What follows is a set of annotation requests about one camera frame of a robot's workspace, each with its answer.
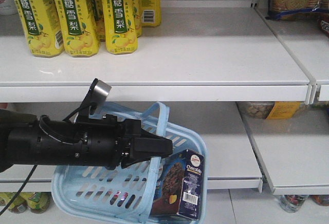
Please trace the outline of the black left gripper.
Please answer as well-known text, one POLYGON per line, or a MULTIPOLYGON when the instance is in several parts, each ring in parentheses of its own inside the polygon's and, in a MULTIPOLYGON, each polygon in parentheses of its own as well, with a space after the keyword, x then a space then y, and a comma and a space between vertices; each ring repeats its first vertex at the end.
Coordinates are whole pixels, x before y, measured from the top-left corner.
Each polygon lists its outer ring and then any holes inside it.
POLYGON ((154 157, 167 158, 173 154, 172 140, 141 129, 140 120, 118 121, 114 115, 102 119, 78 115, 76 125, 82 133, 76 165, 104 166, 109 170, 121 166, 124 169, 154 157))

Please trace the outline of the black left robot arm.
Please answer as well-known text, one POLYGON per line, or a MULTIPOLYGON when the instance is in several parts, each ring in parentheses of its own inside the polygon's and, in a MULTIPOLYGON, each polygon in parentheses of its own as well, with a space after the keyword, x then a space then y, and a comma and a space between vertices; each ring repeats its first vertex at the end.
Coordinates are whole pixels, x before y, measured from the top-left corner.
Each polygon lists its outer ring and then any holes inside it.
POLYGON ((140 120, 78 115, 71 123, 1 109, 2 172, 15 164, 124 169, 172 153, 172 141, 142 129, 140 120))

